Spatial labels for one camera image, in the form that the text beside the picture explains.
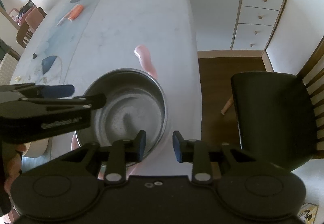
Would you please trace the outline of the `person's left hand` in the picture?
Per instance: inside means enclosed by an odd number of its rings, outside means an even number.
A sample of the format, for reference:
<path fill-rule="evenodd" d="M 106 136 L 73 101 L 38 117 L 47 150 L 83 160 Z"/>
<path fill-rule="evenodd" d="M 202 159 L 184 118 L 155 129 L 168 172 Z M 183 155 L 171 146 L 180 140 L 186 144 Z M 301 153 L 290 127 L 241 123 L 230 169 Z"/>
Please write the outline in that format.
<path fill-rule="evenodd" d="M 5 165 L 5 182 L 4 190 L 10 195 L 11 186 L 14 180 L 20 175 L 22 167 L 21 154 L 26 151 L 25 144 L 19 144 L 15 147 L 15 155 Z"/>

